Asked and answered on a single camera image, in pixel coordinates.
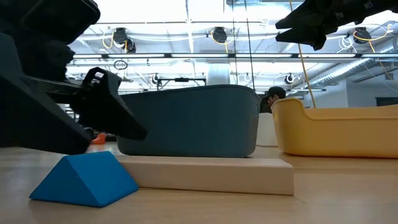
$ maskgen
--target table surface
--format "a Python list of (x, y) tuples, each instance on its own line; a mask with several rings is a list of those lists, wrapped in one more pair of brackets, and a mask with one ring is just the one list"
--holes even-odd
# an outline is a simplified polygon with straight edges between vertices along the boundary
[[(90, 148), (105, 150), (120, 154), (115, 144)], [(61, 157), (0, 148), (0, 223), (398, 223), (393, 159), (294, 157), (257, 147), (252, 157), (293, 165), (294, 197), (140, 189), (105, 208), (29, 200)]]

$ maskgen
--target yellow bin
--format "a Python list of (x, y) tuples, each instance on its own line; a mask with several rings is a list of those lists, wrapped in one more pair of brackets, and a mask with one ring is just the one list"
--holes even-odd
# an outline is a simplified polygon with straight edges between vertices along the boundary
[(398, 158), (398, 105), (304, 109), (295, 98), (272, 105), (279, 148), (298, 156)]

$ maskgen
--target plastic tub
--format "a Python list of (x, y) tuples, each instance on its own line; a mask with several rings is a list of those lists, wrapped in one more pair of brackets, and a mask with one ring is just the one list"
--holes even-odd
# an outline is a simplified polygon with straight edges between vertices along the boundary
[(278, 147), (275, 135), (274, 119), (270, 113), (261, 113), (259, 115), (256, 144), (258, 146)]
[(398, 105), (304, 109), (289, 98), (272, 105), (279, 148), (298, 156), (398, 157)]
[(123, 95), (148, 130), (117, 137), (132, 156), (246, 157), (256, 148), (260, 98), (245, 86), (212, 85)]

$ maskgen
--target exposed ductwork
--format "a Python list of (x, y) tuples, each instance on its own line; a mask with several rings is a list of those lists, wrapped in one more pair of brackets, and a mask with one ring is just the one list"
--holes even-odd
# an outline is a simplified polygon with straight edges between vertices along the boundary
[[(376, 47), (378, 53), (398, 53), (398, 37), (394, 37), (391, 40), (387, 40)], [(366, 53), (372, 54), (372, 50), (368, 50)], [(315, 78), (310, 80), (311, 86), (314, 84), (327, 86), (332, 83), (344, 80), (352, 75), (356, 75), (360, 72), (370, 69), (377, 65), (377, 60), (373, 58), (364, 58), (351, 63), (342, 63), (333, 68), (317, 75)], [(307, 84), (301, 84), (296, 88), (306, 88)]]

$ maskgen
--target wooden block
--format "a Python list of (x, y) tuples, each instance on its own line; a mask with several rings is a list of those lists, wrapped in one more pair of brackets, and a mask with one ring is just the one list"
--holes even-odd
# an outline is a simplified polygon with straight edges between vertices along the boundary
[(293, 167), (280, 159), (117, 156), (140, 187), (293, 195)]

